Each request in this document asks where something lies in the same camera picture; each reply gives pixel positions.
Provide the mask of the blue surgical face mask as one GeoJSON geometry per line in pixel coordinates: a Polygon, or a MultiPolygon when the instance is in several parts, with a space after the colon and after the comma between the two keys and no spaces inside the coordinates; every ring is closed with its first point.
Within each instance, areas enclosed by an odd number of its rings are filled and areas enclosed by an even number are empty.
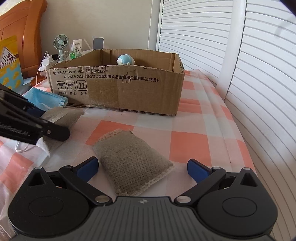
{"type": "Polygon", "coordinates": [[[67,97],[63,97],[51,92],[46,92],[34,87],[24,93],[23,97],[43,111],[48,111],[55,107],[63,108],[68,103],[67,97]]]}

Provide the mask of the grey sachet bag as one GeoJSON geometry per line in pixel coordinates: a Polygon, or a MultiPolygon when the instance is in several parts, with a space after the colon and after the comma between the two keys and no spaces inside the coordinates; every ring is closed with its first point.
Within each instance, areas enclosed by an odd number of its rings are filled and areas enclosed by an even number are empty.
{"type": "Polygon", "coordinates": [[[47,121],[45,135],[38,139],[37,146],[48,156],[70,137],[70,129],[84,114],[84,110],[55,107],[46,111],[41,119],[47,121]]]}

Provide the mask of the grey stuffed sachet pillow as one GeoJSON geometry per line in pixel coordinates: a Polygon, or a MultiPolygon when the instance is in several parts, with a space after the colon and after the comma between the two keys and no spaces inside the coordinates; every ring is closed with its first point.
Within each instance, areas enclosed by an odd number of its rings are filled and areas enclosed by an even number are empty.
{"type": "Polygon", "coordinates": [[[174,168],[131,131],[109,132],[92,148],[118,196],[139,196],[174,168]]]}

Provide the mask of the blue plush doll keychain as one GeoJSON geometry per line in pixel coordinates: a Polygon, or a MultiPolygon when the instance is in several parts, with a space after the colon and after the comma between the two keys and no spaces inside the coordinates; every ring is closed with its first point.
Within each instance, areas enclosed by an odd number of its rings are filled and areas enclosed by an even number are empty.
{"type": "Polygon", "coordinates": [[[116,61],[118,65],[134,65],[135,61],[129,54],[120,55],[116,61]]]}

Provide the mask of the wooden nightstand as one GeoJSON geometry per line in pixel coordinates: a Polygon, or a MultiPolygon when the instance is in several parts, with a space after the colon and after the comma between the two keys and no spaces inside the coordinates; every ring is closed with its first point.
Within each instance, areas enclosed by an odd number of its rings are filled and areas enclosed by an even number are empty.
{"type": "Polygon", "coordinates": [[[36,84],[42,82],[46,79],[46,72],[45,71],[37,71],[36,76],[30,81],[30,87],[35,86],[36,84]]]}

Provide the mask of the yellow duck pillow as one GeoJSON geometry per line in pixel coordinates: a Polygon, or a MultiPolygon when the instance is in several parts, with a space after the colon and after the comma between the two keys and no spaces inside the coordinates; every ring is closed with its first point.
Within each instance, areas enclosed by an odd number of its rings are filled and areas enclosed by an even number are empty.
{"type": "Polygon", "coordinates": [[[1,84],[11,90],[23,85],[16,35],[1,41],[1,84]]]}

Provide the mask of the pink checkered tablecloth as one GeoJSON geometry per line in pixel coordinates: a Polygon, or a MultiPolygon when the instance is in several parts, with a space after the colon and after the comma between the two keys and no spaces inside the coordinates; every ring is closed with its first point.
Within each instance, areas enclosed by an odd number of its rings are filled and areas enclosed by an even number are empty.
{"type": "Polygon", "coordinates": [[[87,108],[70,138],[49,155],[37,146],[1,138],[1,240],[13,235],[8,205],[34,167],[56,171],[75,166],[94,156],[92,145],[101,136],[117,129],[132,131],[174,164],[172,172],[146,190],[145,196],[175,198],[194,186],[187,173],[191,158],[228,172],[253,168],[243,137],[214,85],[201,71],[186,71],[175,116],[87,108]]]}

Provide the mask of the green bottle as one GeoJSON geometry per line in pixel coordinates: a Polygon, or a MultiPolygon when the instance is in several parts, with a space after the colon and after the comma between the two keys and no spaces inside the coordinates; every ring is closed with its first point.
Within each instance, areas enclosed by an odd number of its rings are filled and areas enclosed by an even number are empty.
{"type": "Polygon", "coordinates": [[[71,50],[69,51],[69,58],[70,60],[76,58],[76,48],[74,47],[74,44],[71,44],[71,50]]]}

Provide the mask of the green desk fan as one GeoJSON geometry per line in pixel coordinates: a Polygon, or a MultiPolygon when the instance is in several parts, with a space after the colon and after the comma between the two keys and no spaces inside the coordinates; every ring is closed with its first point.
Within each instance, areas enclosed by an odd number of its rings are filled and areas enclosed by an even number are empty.
{"type": "Polygon", "coordinates": [[[68,55],[68,52],[65,50],[69,43],[69,39],[65,34],[60,34],[54,39],[54,48],[59,51],[58,60],[59,62],[65,61],[68,55]]]}

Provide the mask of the white tube bottle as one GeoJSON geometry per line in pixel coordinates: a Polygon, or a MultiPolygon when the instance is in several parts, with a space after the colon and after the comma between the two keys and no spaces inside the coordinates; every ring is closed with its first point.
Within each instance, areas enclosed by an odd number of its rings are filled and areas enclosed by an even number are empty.
{"type": "Polygon", "coordinates": [[[75,49],[75,55],[81,56],[82,55],[82,39],[73,40],[73,46],[75,49]]]}

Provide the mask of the wooden bed headboard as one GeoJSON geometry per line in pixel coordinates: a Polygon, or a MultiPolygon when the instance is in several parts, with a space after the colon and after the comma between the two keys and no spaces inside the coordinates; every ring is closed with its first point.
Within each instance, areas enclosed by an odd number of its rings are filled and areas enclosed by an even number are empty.
{"type": "Polygon", "coordinates": [[[22,1],[1,15],[1,40],[16,35],[23,78],[36,77],[42,59],[40,25],[47,1],[22,1]]]}

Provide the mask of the white phone stand mirror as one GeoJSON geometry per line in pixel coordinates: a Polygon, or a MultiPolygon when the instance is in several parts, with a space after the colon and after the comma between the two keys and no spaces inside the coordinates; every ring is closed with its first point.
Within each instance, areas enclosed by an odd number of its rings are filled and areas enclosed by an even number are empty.
{"type": "Polygon", "coordinates": [[[104,38],[93,36],[92,49],[93,50],[101,50],[103,48],[104,48],[104,38]]]}

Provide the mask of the brown cardboard box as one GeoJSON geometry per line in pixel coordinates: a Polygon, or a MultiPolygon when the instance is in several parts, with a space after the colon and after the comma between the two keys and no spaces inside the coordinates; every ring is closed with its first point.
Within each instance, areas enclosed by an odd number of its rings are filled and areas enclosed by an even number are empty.
{"type": "Polygon", "coordinates": [[[93,50],[46,71],[51,90],[70,106],[176,115],[184,81],[178,54],[142,49],[93,50]],[[129,54],[134,65],[118,65],[129,54]]]}

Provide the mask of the white louvered closet doors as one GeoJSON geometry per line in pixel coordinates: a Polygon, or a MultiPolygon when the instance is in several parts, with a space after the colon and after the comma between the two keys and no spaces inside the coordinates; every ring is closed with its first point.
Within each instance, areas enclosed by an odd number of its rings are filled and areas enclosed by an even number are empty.
{"type": "Polygon", "coordinates": [[[277,205],[274,238],[293,239],[295,1],[153,1],[148,46],[211,80],[277,205]]]}

